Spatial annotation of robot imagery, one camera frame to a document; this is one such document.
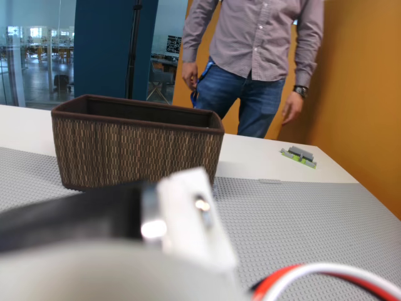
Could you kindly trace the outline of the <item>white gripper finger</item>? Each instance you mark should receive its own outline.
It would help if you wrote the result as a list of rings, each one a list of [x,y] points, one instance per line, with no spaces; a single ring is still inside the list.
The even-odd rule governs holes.
[[[167,232],[163,250],[216,273],[234,273],[237,257],[202,167],[171,174],[157,184]]]

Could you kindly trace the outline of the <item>person's left hand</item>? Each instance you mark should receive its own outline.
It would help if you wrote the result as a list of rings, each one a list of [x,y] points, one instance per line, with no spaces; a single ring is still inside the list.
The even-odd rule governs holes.
[[[294,121],[299,116],[303,108],[303,103],[304,99],[299,93],[291,92],[282,111],[282,125],[286,125]]]

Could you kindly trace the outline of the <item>person's right hand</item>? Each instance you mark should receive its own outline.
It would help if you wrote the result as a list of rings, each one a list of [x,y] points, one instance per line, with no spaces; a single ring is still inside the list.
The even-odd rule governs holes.
[[[198,66],[196,62],[183,62],[182,79],[191,91],[194,91],[196,89],[199,79]]]

